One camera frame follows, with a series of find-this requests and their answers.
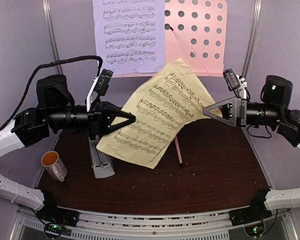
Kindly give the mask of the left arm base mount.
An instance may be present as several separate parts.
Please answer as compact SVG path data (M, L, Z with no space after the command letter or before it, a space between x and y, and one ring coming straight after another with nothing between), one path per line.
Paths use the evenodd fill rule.
M70 227L77 226L80 216L78 211L58 207L52 192L47 190L41 192L43 193L43 207L36 211L36 216L39 219Z

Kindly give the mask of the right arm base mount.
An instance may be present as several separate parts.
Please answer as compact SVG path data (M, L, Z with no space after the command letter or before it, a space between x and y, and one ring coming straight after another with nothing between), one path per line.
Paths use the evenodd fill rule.
M266 195L270 189L260 189L252 198L250 205L228 212L232 226L245 225L261 221L272 216L272 211L265 206Z

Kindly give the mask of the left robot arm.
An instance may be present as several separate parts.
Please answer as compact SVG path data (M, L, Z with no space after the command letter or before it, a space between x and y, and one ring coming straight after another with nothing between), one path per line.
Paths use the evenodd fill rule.
M101 101L113 76L111 70L102 67L103 60L96 55L84 55L41 64L39 69L52 68L85 60L98 62L97 74L87 94L85 105L77 105L68 90L63 74L50 75L36 83L37 106L24 111L15 109L0 127L0 157L30 147L50 133L60 130L88 131L90 157L98 168L112 169L110 158L97 150L101 137L109 135L135 122L133 114L120 107Z

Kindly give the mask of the lavender sheet music paper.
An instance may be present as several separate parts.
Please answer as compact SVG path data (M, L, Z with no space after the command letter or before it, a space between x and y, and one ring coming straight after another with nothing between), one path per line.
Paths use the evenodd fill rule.
M94 0L96 53L116 76L154 74L166 64L163 0Z

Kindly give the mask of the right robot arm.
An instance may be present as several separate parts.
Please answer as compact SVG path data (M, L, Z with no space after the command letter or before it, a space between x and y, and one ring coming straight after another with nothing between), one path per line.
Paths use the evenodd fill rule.
M277 75L267 75L260 93L261 102L251 102L245 78L231 69L223 72L228 89L235 96L203 109L203 114L231 127L275 131L300 150L300 110L289 109L293 83ZM266 211L300 208L300 187L260 190L246 210L249 220L258 220Z

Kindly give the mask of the yellowed sheet music paper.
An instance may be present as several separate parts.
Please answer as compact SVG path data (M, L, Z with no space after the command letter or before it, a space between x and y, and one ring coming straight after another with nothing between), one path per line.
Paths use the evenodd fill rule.
M182 58L167 64L131 95L122 111L135 122L103 136L96 149L119 160L154 169L178 132L204 119L215 103Z

